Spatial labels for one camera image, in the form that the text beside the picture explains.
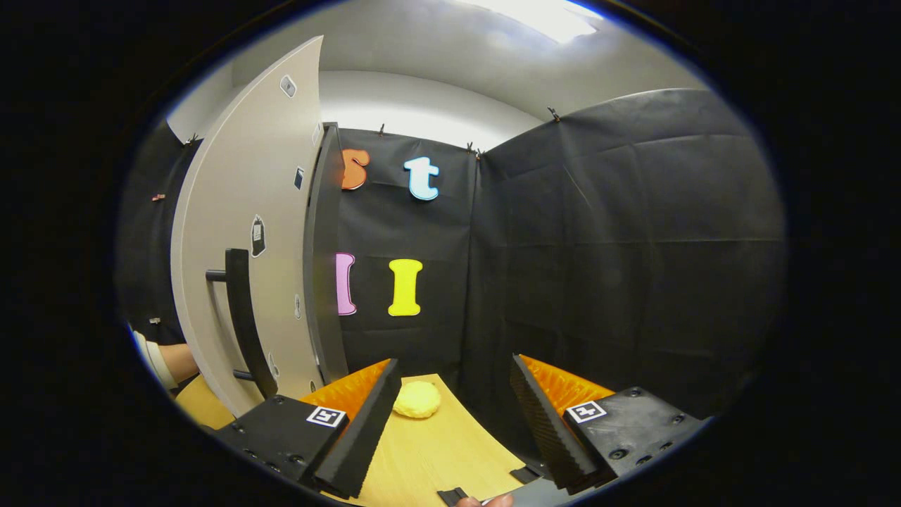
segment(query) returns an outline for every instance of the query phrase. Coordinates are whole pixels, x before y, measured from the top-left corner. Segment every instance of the person's arm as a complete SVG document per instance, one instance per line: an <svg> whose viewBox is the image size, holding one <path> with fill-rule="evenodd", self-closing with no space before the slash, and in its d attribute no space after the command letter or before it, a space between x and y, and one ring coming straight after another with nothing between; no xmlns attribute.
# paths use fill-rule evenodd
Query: person's arm
<svg viewBox="0 0 901 507"><path fill-rule="evenodd" d="M160 346L135 330L132 334L144 362L166 389L177 388L179 382L197 373L197 363L186 344Z"/></svg>
<svg viewBox="0 0 901 507"><path fill-rule="evenodd" d="M163 361L169 369L169 373L176 383L191 378L197 374L197 363L191 355L191 349L187 344L159 346L163 355Z"/></svg>

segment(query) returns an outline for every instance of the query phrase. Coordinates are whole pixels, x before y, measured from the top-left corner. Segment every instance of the black curtain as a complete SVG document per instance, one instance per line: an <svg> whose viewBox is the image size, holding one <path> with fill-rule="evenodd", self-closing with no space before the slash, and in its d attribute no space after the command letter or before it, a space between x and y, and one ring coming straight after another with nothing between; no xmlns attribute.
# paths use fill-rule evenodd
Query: black curtain
<svg viewBox="0 0 901 507"><path fill-rule="evenodd" d="M469 228L476 181L475 153L403 135L341 129L344 150L365 150L366 182L344 190L340 201L339 251L355 257L350 295L357 306L341 317L351 372L388 357L401 374L438 373L456 391L463 343L469 268ZM439 168L431 185L437 198L410 193L404 162L429 157ZM419 315L392 317L394 259L423 264L417 275Z"/></svg>
<svg viewBox="0 0 901 507"><path fill-rule="evenodd" d="M122 317L160 345L185 343L172 296L169 247L178 193L201 141L163 121L134 155L117 217L114 282ZM153 200L158 194L165 198ZM159 319L158 324L150 323Z"/></svg>
<svg viewBox="0 0 901 507"><path fill-rule="evenodd" d="M777 314L784 229L759 147L711 92L621 97L497 146L478 168L461 399L529 456L511 354L715 414Z"/></svg>

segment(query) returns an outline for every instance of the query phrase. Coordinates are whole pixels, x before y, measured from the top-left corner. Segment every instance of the black door handle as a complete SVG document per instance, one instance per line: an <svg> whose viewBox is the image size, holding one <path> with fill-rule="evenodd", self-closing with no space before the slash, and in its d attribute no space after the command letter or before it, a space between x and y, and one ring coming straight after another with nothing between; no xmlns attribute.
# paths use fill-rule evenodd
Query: black door handle
<svg viewBox="0 0 901 507"><path fill-rule="evenodd" d="M257 321L253 317L253 303L250 300L250 253L241 248L226 248L225 270L207 270L206 279L225 282L234 335L238 338L238 347L250 370L250 377L264 399L275 396L278 384L269 371L263 345L259 342Z"/></svg>

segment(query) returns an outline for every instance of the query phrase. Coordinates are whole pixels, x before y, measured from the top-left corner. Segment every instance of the black clip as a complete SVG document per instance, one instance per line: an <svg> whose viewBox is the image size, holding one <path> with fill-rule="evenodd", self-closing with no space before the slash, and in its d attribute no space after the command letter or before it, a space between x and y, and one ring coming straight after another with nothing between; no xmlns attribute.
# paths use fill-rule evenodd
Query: black clip
<svg viewBox="0 0 901 507"><path fill-rule="evenodd" d="M535 479L543 476L541 470L529 465L528 463L518 470L511 470L510 475L516 477L516 480L523 484L528 484L531 481L534 481Z"/></svg>
<svg viewBox="0 0 901 507"><path fill-rule="evenodd" d="M448 507L454 507L460 500L469 498L469 496L460 488L454 488L449 491L439 491L438 496L444 500L444 503L448 504Z"/></svg>

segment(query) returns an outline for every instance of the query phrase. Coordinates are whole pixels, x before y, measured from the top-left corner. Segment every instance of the pink letter i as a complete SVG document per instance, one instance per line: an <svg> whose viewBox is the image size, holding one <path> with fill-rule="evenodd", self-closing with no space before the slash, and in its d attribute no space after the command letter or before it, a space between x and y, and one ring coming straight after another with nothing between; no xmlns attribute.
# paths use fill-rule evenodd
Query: pink letter i
<svg viewBox="0 0 901 507"><path fill-rule="evenodd" d="M335 280L338 283L338 315L357 313L357 305L350 302L350 267L355 259L349 253L335 255Z"/></svg>

